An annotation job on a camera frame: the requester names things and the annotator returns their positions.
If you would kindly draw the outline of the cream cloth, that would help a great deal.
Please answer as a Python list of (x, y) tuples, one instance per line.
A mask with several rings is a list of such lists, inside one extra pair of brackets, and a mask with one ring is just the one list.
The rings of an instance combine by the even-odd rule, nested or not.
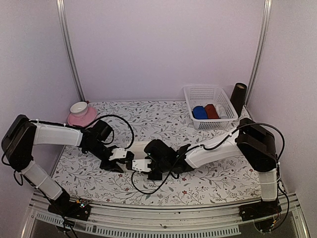
[[(134, 159), (147, 159), (147, 154), (144, 152), (144, 149), (147, 145), (147, 142), (135, 142), (129, 149), (127, 149), (128, 151), (131, 151), (134, 154)], [(131, 161), (131, 159), (121, 159), (119, 160), (120, 162), (124, 163), (124, 167), (126, 162)]]

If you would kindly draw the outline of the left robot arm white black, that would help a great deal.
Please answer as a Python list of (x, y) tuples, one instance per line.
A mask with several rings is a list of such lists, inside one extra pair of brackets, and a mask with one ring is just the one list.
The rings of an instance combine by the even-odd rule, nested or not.
[(82, 127), (32, 120), (19, 114), (3, 137), (1, 148), (8, 166), (54, 201), (61, 214), (70, 215), (74, 210), (70, 196), (43, 168), (44, 160), (37, 159), (46, 154), (40, 148), (77, 147), (100, 159), (104, 170), (121, 172), (117, 162), (127, 157), (127, 149), (107, 146), (104, 141), (109, 133), (110, 127), (102, 120)]

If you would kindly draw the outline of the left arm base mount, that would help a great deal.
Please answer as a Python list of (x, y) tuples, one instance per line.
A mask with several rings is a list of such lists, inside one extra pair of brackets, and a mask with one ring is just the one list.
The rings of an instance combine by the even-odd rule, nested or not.
[(88, 221), (91, 206), (73, 202), (69, 199), (57, 199), (50, 201), (48, 211), (63, 217)]

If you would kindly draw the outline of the blue microfibre towel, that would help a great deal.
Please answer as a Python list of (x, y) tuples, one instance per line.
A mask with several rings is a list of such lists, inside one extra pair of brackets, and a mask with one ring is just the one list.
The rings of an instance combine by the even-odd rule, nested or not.
[(207, 112), (203, 106), (196, 106), (192, 110), (195, 119), (208, 119)]

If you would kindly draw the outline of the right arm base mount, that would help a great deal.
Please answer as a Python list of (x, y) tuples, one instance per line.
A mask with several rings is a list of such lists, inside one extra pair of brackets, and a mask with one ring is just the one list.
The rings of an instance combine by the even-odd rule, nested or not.
[(241, 205), (239, 207), (239, 216), (242, 221), (249, 221), (278, 214), (282, 211), (279, 202), (276, 201), (260, 201), (256, 203)]

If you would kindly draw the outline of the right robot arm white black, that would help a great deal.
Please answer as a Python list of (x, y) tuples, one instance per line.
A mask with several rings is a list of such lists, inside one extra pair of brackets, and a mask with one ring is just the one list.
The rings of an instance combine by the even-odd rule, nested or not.
[(162, 140), (150, 141), (144, 148), (152, 160), (150, 166), (156, 172), (181, 174), (212, 162), (243, 155), (252, 169), (258, 172), (261, 199), (256, 206), (260, 216), (267, 216), (275, 209), (278, 196), (277, 164), (274, 135), (265, 123), (256, 123), (249, 118), (240, 120), (239, 125), (228, 134), (193, 145), (187, 144), (174, 150)]

